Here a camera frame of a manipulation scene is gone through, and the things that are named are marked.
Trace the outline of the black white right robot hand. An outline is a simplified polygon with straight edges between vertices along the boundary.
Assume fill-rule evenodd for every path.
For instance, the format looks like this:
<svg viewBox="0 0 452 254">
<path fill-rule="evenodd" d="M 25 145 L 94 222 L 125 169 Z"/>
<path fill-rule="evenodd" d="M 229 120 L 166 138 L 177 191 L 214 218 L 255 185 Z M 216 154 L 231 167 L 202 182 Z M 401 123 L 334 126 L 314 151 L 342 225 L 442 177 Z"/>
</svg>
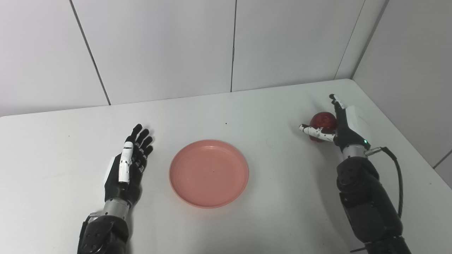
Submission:
<svg viewBox="0 0 452 254">
<path fill-rule="evenodd" d="M 330 94 L 336 115 L 337 128 L 335 133 L 324 133 L 323 127 L 312 127 L 301 124 L 299 129 L 307 135 L 320 140 L 333 142 L 341 151 L 348 146 L 363 146 L 365 150 L 371 148 L 371 132 L 363 112 L 354 105 L 346 106 L 337 95 Z"/>
</svg>

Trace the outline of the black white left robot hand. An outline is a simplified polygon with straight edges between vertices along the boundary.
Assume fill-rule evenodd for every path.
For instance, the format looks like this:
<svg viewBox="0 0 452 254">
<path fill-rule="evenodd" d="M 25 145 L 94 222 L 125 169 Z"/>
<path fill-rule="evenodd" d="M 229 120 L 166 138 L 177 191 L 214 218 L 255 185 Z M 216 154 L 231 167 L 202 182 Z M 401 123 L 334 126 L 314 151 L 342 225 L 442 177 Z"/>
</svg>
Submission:
<svg viewBox="0 0 452 254">
<path fill-rule="evenodd" d="M 108 177 L 106 178 L 105 201 L 113 198 L 121 198 L 130 206 L 134 206 L 142 193 L 141 183 L 143 173 L 147 167 L 148 156 L 153 151 L 153 137 L 150 131 L 142 124 L 137 124 L 126 138 L 126 142 L 131 143 L 131 159 L 129 162 L 129 181 L 119 181 L 119 168 L 121 155 L 114 157 Z"/>
</svg>

